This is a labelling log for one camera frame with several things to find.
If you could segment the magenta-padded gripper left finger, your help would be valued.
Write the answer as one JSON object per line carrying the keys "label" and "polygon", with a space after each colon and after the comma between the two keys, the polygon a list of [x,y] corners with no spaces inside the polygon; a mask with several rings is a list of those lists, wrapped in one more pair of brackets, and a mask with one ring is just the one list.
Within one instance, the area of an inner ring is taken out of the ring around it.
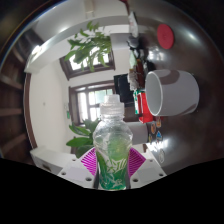
{"label": "magenta-padded gripper left finger", "polygon": [[84,188],[97,188],[98,162],[95,148],[91,148],[80,158],[69,162],[58,176]]}

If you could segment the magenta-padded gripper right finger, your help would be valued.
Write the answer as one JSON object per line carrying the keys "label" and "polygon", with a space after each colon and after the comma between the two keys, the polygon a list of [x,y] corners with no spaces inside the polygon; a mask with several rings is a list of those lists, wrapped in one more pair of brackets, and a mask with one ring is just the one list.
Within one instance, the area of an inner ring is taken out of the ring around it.
{"label": "magenta-padded gripper right finger", "polygon": [[149,152],[140,153],[134,148],[129,151],[127,172],[128,189],[141,188],[166,176]]}

